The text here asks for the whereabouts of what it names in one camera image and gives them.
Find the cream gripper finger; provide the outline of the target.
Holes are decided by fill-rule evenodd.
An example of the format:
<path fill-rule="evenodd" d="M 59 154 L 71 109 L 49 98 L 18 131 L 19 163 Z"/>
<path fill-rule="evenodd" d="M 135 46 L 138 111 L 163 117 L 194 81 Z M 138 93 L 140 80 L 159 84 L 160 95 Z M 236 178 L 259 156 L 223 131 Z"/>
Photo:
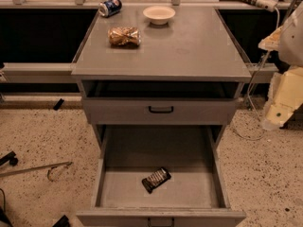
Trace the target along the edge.
<path fill-rule="evenodd" d="M 261 126 L 267 130 L 282 127 L 303 104 L 303 68 L 293 66 L 283 74 L 274 73 Z"/>

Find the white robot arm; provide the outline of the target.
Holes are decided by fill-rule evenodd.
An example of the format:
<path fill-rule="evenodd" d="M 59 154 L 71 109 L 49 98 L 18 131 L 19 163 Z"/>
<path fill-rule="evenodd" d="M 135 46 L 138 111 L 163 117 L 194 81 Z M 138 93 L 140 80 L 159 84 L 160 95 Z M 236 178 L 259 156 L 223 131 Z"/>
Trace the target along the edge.
<path fill-rule="evenodd" d="M 274 73 L 270 82 L 261 126 L 271 131 L 282 127 L 303 104 L 303 2 L 258 47 L 276 51 L 290 65 L 286 72 Z"/>

